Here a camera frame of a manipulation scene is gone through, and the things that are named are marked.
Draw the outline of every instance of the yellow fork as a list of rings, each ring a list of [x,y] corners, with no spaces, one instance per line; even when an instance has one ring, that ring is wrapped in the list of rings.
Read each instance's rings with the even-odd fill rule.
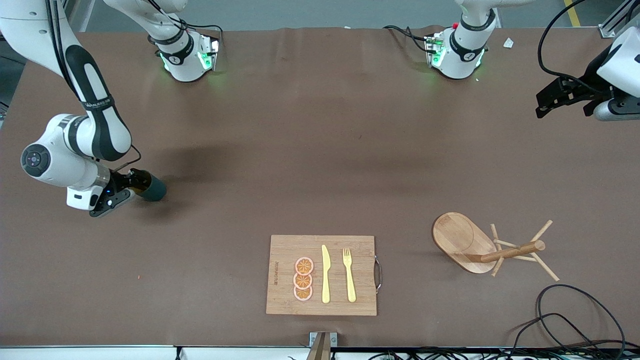
[[[347,268],[347,296],[350,302],[356,300],[356,288],[353,286],[353,276],[351,275],[351,250],[348,248],[342,250],[342,262]]]

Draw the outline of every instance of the wooden cutting board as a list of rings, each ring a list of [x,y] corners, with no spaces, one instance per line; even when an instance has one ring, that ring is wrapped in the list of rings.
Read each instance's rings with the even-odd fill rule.
[[[327,304],[322,302],[322,245],[326,245],[331,257],[328,274],[331,301]],[[342,263],[342,249],[346,247],[351,250],[355,302],[347,299],[347,272]],[[272,235],[267,314],[375,316],[378,307],[374,255],[373,236]],[[293,295],[294,264],[303,256],[314,262],[313,295],[307,301]]]

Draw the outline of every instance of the white robotic arm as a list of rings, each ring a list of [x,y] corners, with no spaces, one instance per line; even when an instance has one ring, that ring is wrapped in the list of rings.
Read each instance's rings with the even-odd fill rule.
[[[137,22],[160,50],[165,69],[178,81],[194,81],[214,70],[220,39],[199,34],[181,21],[187,0],[104,0]]]
[[[91,211],[92,216],[131,199],[125,191],[133,195],[146,190],[144,184],[127,185],[143,183],[141,177],[147,177],[150,185],[147,172],[124,179],[99,162],[122,158],[131,147],[131,135],[95,60],[71,31],[62,6],[56,0],[2,1],[0,29],[18,53],[62,76],[86,110],[84,116],[62,114],[49,121],[40,139],[22,153],[25,172],[44,183],[67,187],[67,204]],[[110,198],[115,193],[122,201]]]
[[[585,116],[594,115],[600,121],[640,119],[639,25],[637,15],[581,77],[553,72],[557,78],[536,95],[538,118],[560,106],[589,101],[583,107]]]
[[[497,19],[494,8],[520,6],[534,0],[455,0],[462,8],[460,23],[433,35],[427,49],[428,63],[453,79],[471,75],[484,54],[484,46],[495,29]]]

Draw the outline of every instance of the metal handle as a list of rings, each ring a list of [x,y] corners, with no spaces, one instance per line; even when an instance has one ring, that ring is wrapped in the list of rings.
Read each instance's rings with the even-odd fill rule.
[[[380,265],[380,262],[378,261],[378,256],[374,255],[373,259],[375,260],[375,264],[373,264],[373,281],[374,283],[376,282],[376,265],[378,265],[378,280],[379,283],[376,286],[376,294],[378,294],[378,291],[380,291],[380,286],[382,286],[382,265]]]

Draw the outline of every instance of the knife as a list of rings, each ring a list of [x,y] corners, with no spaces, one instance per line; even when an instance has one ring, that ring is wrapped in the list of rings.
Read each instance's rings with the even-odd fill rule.
[[[331,268],[331,258],[329,257],[329,250],[325,245],[322,245],[322,302],[325,304],[331,300],[329,295],[329,269]]]

